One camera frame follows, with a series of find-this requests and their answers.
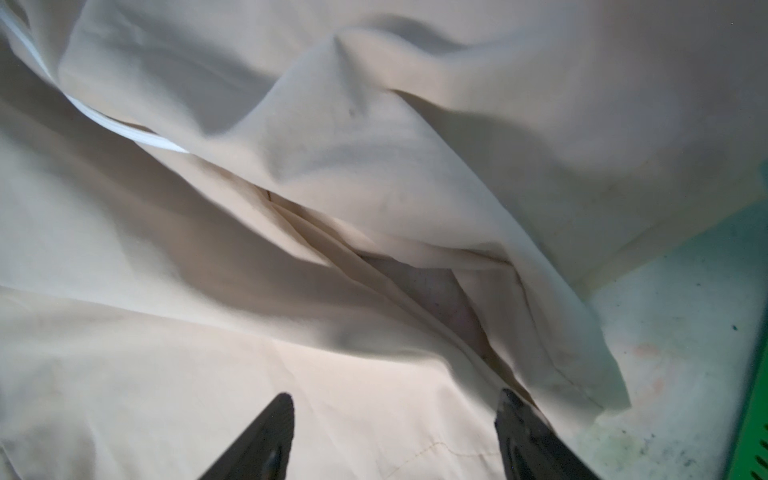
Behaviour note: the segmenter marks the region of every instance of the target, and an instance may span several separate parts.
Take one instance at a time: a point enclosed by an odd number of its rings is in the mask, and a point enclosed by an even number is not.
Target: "green plastic object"
[[[727,480],[768,480],[768,335],[733,450]]]

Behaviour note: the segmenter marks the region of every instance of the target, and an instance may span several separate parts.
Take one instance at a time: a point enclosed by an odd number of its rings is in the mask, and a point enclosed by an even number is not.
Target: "white table surface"
[[[598,290],[633,407],[568,444],[606,480],[722,478],[768,298],[768,201]]]

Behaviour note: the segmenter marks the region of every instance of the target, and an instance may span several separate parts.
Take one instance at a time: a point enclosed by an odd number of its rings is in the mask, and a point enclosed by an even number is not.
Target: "white elastic band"
[[[18,37],[19,41],[21,41],[21,43],[29,51],[29,54],[32,56],[32,58],[38,62],[40,69],[42,69],[48,78],[50,78],[51,81],[55,83],[53,75],[51,75],[48,67],[45,66],[45,62],[43,61],[42,56],[40,56],[40,52],[38,51],[37,47],[35,47],[35,43],[31,38],[29,38],[29,35],[27,35],[25,29],[19,24],[16,16],[8,10],[5,2],[0,2],[0,20],[2,20],[2,22],[6,27],[8,27],[8,30],[10,30],[13,35]],[[72,98],[67,94],[64,95],[83,115],[90,118],[107,130],[113,131],[122,137],[126,137],[128,140],[133,140],[139,144],[150,145],[152,147],[163,148],[165,150],[181,152],[183,154],[189,153],[165,137],[130,127],[126,124],[109,118],[104,114],[100,114],[93,108],[83,104],[77,98]]]

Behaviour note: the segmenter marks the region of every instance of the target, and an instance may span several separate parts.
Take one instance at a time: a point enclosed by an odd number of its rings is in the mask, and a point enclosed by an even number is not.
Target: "crumpled cloth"
[[[627,407],[573,287],[761,195],[759,2],[6,7],[55,77],[3,57],[22,478],[195,477],[280,391],[292,478],[501,478],[502,386],[563,435]],[[381,259],[449,271],[488,355]]]

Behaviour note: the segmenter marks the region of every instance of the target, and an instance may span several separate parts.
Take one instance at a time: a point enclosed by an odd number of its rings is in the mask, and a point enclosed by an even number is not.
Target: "green basket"
[[[768,334],[733,450],[727,480],[768,480]]]

